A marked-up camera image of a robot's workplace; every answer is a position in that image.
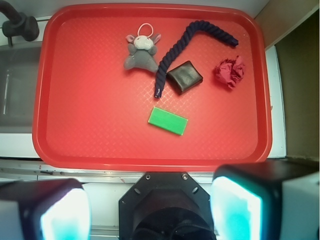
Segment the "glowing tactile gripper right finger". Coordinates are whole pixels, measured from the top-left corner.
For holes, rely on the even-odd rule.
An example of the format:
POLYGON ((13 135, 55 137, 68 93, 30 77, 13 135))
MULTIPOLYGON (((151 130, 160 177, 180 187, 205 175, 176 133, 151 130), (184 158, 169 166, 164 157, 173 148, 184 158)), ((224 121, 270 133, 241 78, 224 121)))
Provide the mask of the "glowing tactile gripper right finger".
POLYGON ((317 240, 318 165, 224 164, 213 175, 210 209, 221 240, 317 240))

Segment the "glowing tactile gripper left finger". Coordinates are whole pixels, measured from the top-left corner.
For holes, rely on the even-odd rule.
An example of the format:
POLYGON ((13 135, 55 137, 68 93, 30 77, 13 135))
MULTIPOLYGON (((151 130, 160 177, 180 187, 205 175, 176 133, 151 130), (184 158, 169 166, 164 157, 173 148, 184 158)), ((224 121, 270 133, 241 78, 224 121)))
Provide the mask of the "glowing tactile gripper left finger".
POLYGON ((2 240, 88 240, 91 205, 76 179, 0 184, 2 240))

